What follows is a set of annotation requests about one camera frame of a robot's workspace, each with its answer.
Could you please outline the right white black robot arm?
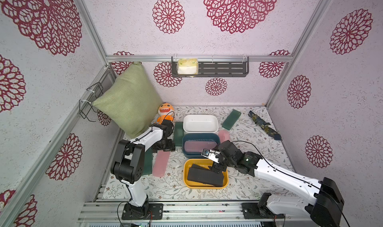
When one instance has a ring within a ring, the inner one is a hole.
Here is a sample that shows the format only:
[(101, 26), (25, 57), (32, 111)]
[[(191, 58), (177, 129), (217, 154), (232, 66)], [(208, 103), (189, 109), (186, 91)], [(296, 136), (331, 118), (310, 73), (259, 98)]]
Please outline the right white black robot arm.
[(204, 149), (202, 156), (231, 167), (242, 174), (264, 179), (294, 193), (296, 197), (263, 194), (259, 208), (275, 215), (308, 216), (320, 227), (338, 227), (344, 218), (344, 199), (330, 178), (318, 180), (282, 168), (267, 160), (260, 151), (242, 152), (234, 142), (225, 141), (214, 149)]

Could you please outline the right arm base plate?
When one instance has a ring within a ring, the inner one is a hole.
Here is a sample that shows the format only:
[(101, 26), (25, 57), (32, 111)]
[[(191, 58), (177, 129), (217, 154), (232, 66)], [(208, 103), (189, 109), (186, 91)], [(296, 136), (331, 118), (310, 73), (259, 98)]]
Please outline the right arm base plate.
[(276, 219), (284, 219), (284, 214), (274, 214), (270, 210), (268, 210), (266, 207), (258, 207), (258, 203), (242, 203), (242, 213), (246, 220), (250, 219), (270, 219), (274, 220)]

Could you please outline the black pencil case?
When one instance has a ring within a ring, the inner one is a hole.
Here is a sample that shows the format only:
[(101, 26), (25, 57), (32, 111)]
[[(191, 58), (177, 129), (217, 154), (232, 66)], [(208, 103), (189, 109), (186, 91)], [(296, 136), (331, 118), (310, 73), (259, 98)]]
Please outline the black pencil case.
[(215, 173), (209, 169), (191, 167), (189, 169), (187, 180), (214, 187), (223, 187), (224, 175), (222, 172)]
[(192, 164), (190, 169), (197, 169), (197, 170), (201, 170), (201, 171), (204, 171), (204, 172), (206, 172), (206, 171), (211, 172), (211, 166), (200, 166), (200, 165), (197, 165), (197, 164)]

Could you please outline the pink pencil case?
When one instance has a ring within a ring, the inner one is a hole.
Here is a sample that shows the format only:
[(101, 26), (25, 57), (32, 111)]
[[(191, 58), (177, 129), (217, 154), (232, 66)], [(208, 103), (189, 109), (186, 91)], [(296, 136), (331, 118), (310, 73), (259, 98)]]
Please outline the pink pencil case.
[(211, 150), (217, 146), (215, 141), (197, 141), (189, 140), (184, 144), (185, 153), (201, 154), (204, 149)]
[(152, 174), (154, 177), (162, 178), (165, 176), (166, 168), (170, 157), (169, 151), (159, 150), (155, 159)]
[(220, 130), (218, 132), (218, 137), (220, 140), (220, 143), (224, 143), (225, 141), (230, 141), (230, 133), (228, 130)]

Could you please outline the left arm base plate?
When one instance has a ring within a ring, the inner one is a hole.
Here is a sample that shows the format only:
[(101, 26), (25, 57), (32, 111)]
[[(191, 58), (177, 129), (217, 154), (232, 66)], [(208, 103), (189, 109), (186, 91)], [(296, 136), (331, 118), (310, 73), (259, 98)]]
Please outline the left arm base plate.
[(142, 207), (135, 207), (129, 203), (124, 206), (122, 220), (161, 220), (163, 204), (145, 203)]

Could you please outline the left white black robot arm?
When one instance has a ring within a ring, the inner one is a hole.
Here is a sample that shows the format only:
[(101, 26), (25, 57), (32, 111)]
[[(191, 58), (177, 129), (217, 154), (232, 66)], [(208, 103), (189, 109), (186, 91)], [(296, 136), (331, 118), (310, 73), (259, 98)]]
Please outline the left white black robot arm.
[(152, 149), (156, 151), (174, 151), (175, 144), (169, 138), (174, 131), (170, 120), (151, 124), (138, 137), (131, 140), (121, 140), (117, 145), (112, 164), (111, 174), (125, 184), (131, 194), (128, 204), (135, 208), (142, 208), (148, 201), (140, 181), (145, 166), (145, 153)]

